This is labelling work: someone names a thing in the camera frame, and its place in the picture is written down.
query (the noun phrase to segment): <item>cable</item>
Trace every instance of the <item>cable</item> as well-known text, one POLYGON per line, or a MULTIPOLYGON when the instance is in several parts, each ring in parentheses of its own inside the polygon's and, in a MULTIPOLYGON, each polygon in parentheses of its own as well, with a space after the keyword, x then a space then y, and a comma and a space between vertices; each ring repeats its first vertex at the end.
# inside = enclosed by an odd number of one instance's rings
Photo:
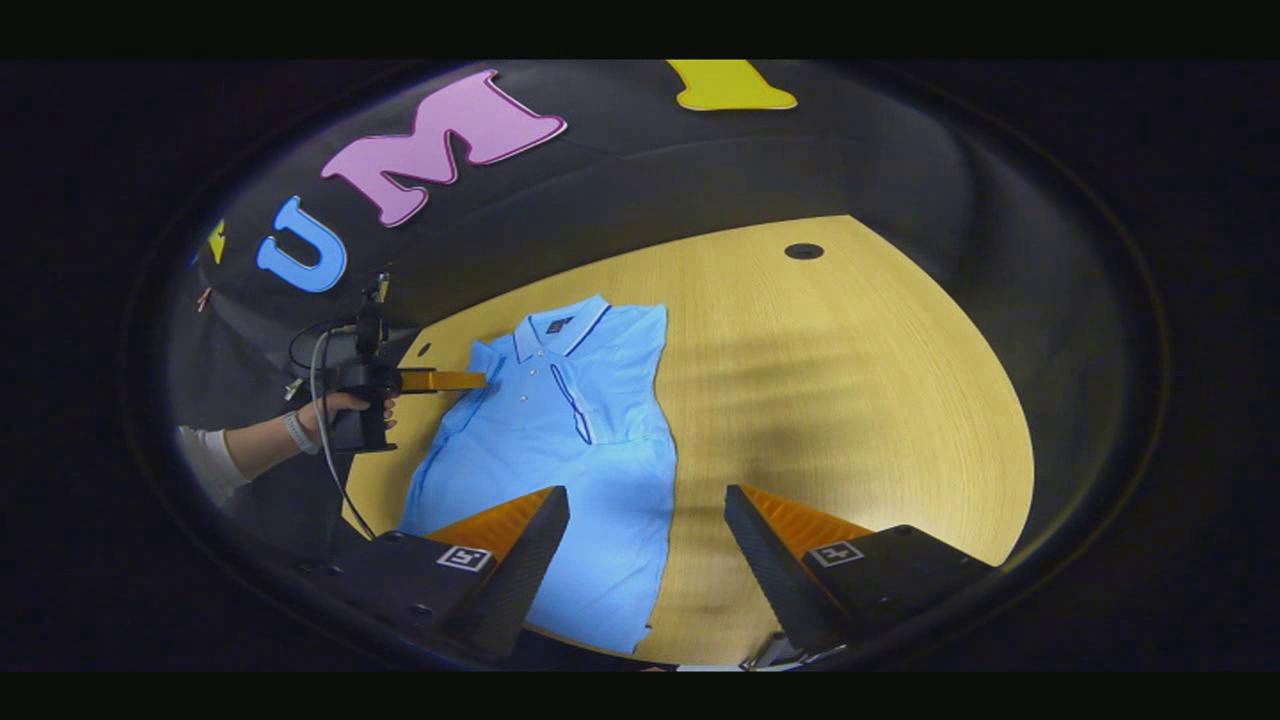
POLYGON ((328 320, 320 320, 319 323, 310 324, 310 325, 302 328, 301 331, 293 333, 293 338, 289 340, 289 347, 288 347, 289 361, 293 363, 294 365, 297 365, 298 368, 302 368, 303 370, 306 370, 308 368, 308 365, 306 363, 298 363, 297 357, 293 356, 293 346, 297 345, 298 338, 302 337, 302 336, 305 336, 306 333, 308 333, 308 332, 311 332, 311 331, 314 331, 316 328, 324 327, 324 325, 329 325, 329 328, 332 329, 337 324, 338 324, 338 320, 335 318, 329 318, 328 320))
MULTIPOLYGON (((339 332, 352 332, 352 331, 355 331, 355 325, 347 325, 339 329, 339 332)), ((338 486, 338 492, 340 492, 343 500, 347 501, 347 506, 351 507, 352 515, 356 516, 356 520, 360 523, 360 527, 364 528, 365 534, 369 537, 369 539, 374 539, 378 536, 374 534, 374 530, 370 529, 369 523, 366 523, 364 516, 360 515, 360 510, 356 510, 356 503, 351 501, 351 496, 347 495, 347 488, 342 486, 342 479, 338 478, 338 469, 334 468, 333 465, 333 445, 329 442, 329 393, 316 392, 316 363, 320 359, 320 346, 321 343, 324 345, 324 360, 320 361, 321 368, 328 369, 324 366, 324 361, 328 361, 329 359, 329 337, 333 333, 334 328, 326 329, 324 334, 321 334, 320 338, 316 340, 315 348, 311 351, 311 402, 316 406, 316 419, 317 419, 316 424, 320 425, 320 445, 324 448, 325 462, 329 464, 329 474, 333 475, 333 482, 335 486, 338 486)))

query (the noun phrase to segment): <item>white sleeve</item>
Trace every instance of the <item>white sleeve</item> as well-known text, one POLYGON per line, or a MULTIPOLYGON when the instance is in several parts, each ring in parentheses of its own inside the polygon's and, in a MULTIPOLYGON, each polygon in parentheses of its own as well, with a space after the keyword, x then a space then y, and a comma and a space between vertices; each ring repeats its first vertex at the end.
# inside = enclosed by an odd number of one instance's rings
POLYGON ((178 445, 214 505, 220 507, 230 500, 236 488, 248 484, 227 450, 227 430, 193 430, 180 425, 178 445))

